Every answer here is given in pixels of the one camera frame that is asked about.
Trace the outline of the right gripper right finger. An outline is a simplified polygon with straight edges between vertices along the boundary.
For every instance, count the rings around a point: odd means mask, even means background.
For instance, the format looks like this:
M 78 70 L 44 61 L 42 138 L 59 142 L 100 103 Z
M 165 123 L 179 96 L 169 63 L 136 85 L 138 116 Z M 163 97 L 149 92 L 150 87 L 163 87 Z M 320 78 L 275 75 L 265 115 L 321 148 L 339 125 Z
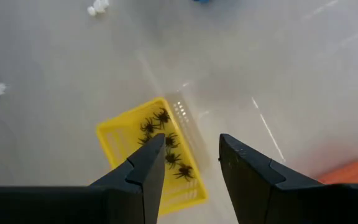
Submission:
M 319 223 L 301 189 L 321 184 L 244 144 L 219 136 L 219 162 L 239 223 Z

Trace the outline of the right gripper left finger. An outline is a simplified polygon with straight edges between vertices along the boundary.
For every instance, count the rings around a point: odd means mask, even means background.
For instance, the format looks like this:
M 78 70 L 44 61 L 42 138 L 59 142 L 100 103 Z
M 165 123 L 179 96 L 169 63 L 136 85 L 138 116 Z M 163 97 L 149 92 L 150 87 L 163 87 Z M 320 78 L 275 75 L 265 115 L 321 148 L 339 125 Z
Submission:
M 165 135 L 157 134 L 91 184 L 103 190 L 106 223 L 155 224 L 165 177 Z

